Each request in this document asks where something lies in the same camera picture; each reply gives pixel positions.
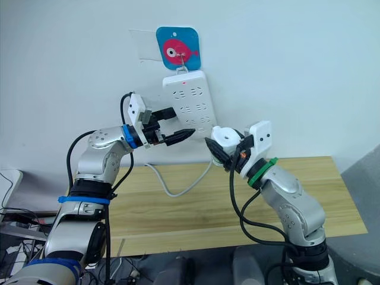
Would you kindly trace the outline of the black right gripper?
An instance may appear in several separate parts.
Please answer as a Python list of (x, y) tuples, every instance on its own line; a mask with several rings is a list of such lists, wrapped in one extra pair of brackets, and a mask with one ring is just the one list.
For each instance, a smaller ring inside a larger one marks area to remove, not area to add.
[(245, 137), (237, 129), (233, 129), (242, 141), (236, 146), (231, 155), (228, 155), (216, 141), (205, 138), (205, 143), (213, 158), (213, 163), (225, 171), (241, 172), (251, 156), (252, 136)]

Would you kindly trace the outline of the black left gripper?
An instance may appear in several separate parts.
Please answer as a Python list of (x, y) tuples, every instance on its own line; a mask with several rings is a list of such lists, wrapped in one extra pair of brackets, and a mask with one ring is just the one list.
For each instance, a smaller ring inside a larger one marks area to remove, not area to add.
[(176, 112), (172, 107), (153, 112), (149, 118), (149, 121), (143, 125), (142, 129), (147, 142), (150, 145), (165, 143), (167, 146), (171, 146), (191, 137), (195, 132), (195, 129), (181, 129), (180, 131), (176, 131), (169, 136), (164, 136), (161, 133), (159, 121), (168, 120), (175, 117)]

